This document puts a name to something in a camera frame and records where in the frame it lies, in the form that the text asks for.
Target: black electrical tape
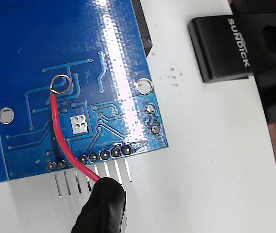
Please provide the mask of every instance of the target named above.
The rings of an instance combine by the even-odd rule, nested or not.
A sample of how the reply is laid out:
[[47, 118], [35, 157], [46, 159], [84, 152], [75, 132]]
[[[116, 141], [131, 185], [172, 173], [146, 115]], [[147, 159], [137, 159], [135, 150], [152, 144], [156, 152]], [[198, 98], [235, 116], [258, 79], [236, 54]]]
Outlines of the black electrical tape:
[[124, 231], [126, 192], [112, 178], [101, 178], [93, 187], [71, 233], [120, 233]]

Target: white table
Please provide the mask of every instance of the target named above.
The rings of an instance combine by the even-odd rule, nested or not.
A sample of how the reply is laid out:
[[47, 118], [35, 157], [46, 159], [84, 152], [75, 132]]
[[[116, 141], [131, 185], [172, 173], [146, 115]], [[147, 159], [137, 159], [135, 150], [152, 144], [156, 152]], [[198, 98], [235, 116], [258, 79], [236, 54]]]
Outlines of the white table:
[[[132, 183], [120, 162], [126, 232], [276, 233], [276, 164], [254, 79], [202, 83], [186, 27], [194, 17], [231, 14], [227, 0], [141, 2], [170, 148], [129, 158]], [[58, 174], [61, 199], [51, 174], [0, 183], [0, 233], [70, 232], [89, 197], [79, 176], [81, 195], [68, 172], [69, 197]]]

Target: metal pin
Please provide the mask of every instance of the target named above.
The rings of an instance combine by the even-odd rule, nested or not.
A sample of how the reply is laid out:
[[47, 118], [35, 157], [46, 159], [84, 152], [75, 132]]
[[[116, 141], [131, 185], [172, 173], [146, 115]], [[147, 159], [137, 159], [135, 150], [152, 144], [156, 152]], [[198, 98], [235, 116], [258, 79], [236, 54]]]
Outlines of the metal pin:
[[107, 173], [107, 177], [110, 177], [108, 164], [106, 162], [104, 162], [104, 169], [105, 169], [105, 173]]
[[91, 192], [91, 186], [90, 186], [90, 182], [89, 182], [89, 177], [88, 176], [85, 176], [85, 177], [86, 177], [86, 181], [87, 181], [88, 190], [89, 190], [89, 192]]
[[129, 182], [132, 182], [127, 158], [124, 158], [124, 160], [125, 160], [126, 171], [127, 171], [128, 177], [129, 177]]
[[67, 177], [66, 177], [66, 171], [64, 171], [64, 174], [65, 174], [65, 184], [66, 184], [66, 188], [68, 189], [69, 195], [71, 195], [71, 191], [70, 191], [70, 187], [69, 187], [69, 182], [68, 182], [68, 179], [67, 179]]
[[114, 160], [115, 163], [115, 168], [116, 168], [116, 173], [117, 173], [117, 177], [118, 177], [118, 181], [120, 184], [122, 184], [122, 177], [120, 176], [120, 171], [119, 171], [119, 167], [118, 167], [118, 163], [116, 160]]
[[56, 185], [57, 185], [59, 197], [62, 198], [61, 191], [60, 191], [60, 187], [59, 187], [59, 183], [58, 183], [57, 174], [55, 174], [55, 181], [56, 181]]
[[95, 167], [95, 174], [98, 176], [98, 175], [99, 175], [99, 172], [98, 172], [97, 165], [96, 165], [96, 164], [94, 164], [94, 167]]
[[79, 193], [81, 194], [81, 186], [80, 186], [80, 181], [79, 181], [79, 178], [78, 178], [78, 172], [76, 171], [76, 169], [74, 169], [74, 175], [75, 175], [76, 183], [78, 185]]

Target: red wire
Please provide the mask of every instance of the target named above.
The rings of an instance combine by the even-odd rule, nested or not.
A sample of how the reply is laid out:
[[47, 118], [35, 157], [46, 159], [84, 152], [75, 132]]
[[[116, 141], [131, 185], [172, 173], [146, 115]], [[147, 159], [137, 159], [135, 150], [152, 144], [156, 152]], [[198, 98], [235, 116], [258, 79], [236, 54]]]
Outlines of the red wire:
[[51, 111], [52, 111], [52, 122], [54, 125], [54, 130], [56, 133], [56, 137], [58, 140], [58, 143], [61, 147], [61, 149], [64, 151], [65, 156], [67, 159], [71, 162], [71, 164], [76, 167], [78, 170], [80, 170], [82, 173], [84, 173], [86, 176], [88, 176], [90, 179], [92, 179], [94, 182], [97, 182], [100, 177], [94, 173], [92, 170], [84, 166], [82, 163], [80, 163], [77, 158], [72, 154], [70, 148], [65, 142], [64, 135], [61, 131], [61, 125], [59, 120], [59, 113], [58, 113], [58, 103], [57, 98], [55, 94], [50, 95], [50, 104], [51, 104]]

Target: circuit board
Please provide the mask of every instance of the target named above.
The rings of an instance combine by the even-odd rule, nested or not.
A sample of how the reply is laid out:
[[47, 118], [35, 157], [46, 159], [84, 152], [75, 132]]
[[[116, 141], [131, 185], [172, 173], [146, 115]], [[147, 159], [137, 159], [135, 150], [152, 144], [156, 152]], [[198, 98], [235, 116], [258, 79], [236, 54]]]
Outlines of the circuit board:
[[168, 146], [130, 0], [0, 0], [0, 182]]

